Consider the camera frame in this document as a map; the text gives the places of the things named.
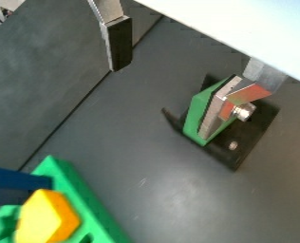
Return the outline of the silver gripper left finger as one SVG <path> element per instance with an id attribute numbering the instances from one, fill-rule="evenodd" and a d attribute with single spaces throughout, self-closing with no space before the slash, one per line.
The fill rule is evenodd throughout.
<path id="1" fill-rule="evenodd" d="M 120 0 L 87 0 L 87 3 L 99 22 L 110 70 L 118 71 L 133 61 L 133 19 L 125 14 Z"/>

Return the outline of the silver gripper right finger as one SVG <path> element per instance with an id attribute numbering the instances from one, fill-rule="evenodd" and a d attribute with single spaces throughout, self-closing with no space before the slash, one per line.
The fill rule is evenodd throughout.
<path id="1" fill-rule="evenodd" d="M 275 94 L 287 78 L 285 72 L 252 58 L 242 75 L 236 75 L 217 88 L 198 127 L 198 136 L 208 140 L 232 118 L 245 122 L 256 111 L 253 101 Z"/>

